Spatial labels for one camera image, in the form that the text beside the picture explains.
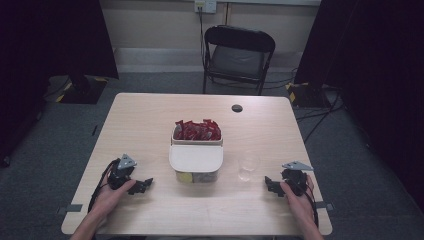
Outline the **white open container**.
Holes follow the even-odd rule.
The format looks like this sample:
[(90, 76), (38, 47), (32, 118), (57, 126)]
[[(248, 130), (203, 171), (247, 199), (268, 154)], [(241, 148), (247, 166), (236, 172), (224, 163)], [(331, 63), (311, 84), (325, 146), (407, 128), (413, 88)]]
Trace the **white open container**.
[(219, 140), (178, 140), (177, 134), (181, 132), (181, 128), (175, 126), (171, 134), (171, 145), (212, 145), (212, 146), (222, 146), (223, 137)]

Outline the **black folding chair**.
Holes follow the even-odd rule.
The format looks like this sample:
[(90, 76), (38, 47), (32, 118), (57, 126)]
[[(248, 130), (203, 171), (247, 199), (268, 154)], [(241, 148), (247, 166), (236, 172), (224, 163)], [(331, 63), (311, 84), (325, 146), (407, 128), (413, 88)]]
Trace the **black folding chair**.
[(208, 79), (227, 79), (256, 86), (262, 94), (276, 43), (267, 33), (229, 25), (212, 26), (203, 36), (203, 88)]

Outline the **black stand base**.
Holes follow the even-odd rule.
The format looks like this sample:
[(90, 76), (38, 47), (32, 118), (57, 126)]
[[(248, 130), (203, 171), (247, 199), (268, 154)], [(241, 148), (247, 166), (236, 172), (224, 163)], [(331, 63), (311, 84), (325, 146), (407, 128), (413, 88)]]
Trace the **black stand base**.
[(84, 77), (71, 81), (57, 97), (58, 103), (95, 105), (108, 81), (100, 77)]
[(295, 107), (329, 108), (330, 102), (322, 88), (315, 88), (309, 83), (285, 85), (289, 100)]

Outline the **person's right hand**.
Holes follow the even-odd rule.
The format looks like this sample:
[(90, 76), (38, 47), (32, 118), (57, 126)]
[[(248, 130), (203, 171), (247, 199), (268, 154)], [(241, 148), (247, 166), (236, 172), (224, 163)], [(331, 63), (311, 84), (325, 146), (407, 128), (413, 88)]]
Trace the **person's right hand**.
[(302, 196), (297, 196), (293, 193), (291, 188), (286, 182), (281, 182), (280, 186), (285, 192), (287, 203), (292, 212), (292, 215), (296, 219), (296, 222), (300, 225), (315, 225), (314, 221), (314, 210), (309, 201), (312, 197), (314, 185), (310, 176), (307, 176), (308, 189)]

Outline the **clear glass cup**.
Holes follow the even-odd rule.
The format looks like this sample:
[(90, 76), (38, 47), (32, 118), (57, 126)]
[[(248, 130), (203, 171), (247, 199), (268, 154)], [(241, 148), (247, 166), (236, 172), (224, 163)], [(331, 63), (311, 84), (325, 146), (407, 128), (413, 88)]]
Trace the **clear glass cup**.
[(249, 181), (251, 174), (258, 168), (260, 158), (255, 154), (244, 154), (238, 159), (238, 177), (242, 181)]

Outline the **person's left hand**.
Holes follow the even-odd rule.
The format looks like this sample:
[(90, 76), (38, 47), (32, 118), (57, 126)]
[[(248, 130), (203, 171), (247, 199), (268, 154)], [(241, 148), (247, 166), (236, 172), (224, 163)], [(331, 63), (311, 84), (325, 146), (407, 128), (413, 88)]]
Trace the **person's left hand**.
[(129, 180), (120, 188), (113, 190), (107, 179), (101, 182), (101, 188), (98, 196), (92, 206), (91, 213), (100, 218), (105, 218), (118, 204), (121, 197), (136, 183), (135, 180)]

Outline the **pile of red packets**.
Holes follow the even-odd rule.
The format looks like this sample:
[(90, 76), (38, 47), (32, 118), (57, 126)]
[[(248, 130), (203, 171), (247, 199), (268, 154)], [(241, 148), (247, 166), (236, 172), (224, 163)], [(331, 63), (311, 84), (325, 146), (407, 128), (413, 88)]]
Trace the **pile of red packets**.
[(211, 120), (202, 122), (180, 120), (175, 123), (173, 138), (176, 140), (218, 141), (222, 138), (219, 125)]

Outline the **dark curtain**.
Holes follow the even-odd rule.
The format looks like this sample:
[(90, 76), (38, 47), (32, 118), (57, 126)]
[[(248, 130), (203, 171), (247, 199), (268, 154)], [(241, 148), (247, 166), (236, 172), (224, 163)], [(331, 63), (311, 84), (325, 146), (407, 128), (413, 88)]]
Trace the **dark curtain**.
[(321, 0), (296, 80), (341, 88), (424, 212), (424, 0)]
[(0, 0), (0, 167), (62, 75), (118, 77), (100, 0)]

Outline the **white wall socket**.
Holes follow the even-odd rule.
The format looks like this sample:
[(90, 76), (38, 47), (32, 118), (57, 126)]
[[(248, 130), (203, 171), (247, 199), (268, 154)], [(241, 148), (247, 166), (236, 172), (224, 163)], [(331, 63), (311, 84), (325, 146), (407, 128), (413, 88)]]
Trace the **white wall socket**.
[(216, 0), (195, 0), (194, 11), (198, 13), (215, 14), (217, 11)]

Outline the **clear container with white lid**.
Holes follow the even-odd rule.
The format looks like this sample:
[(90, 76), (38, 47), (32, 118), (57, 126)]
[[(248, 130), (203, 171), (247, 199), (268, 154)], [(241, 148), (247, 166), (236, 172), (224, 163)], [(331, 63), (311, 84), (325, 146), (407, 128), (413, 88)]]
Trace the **clear container with white lid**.
[(223, 164), (223, 147), (212, 145), (172, 145), (169, 162), (182, 183), (213, 183)]

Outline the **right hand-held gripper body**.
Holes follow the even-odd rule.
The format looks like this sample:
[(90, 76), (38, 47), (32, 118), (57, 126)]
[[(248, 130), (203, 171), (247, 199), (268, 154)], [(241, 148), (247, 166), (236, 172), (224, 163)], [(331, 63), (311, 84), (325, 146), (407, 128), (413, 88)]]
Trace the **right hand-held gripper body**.
[(307, 190), (306, 171), (313, 171), (314, 168), (299, 161), (285, 163), (282, 167), (284, 168), (281, 173), (283, 180), (296, 196), (302, 196)]

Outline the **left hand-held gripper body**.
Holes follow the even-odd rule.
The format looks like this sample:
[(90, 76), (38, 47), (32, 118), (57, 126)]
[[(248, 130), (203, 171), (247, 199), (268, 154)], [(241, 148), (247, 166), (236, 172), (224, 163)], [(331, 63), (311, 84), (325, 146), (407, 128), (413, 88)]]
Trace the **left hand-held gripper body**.
[(130, 175), (137, 162), (127, 154), (123, 154), (121, 158), (117, 158), (112, 162), (112, 167), (107, 179), (111, 189), (119, 189), (125, 182), (130, 180)]

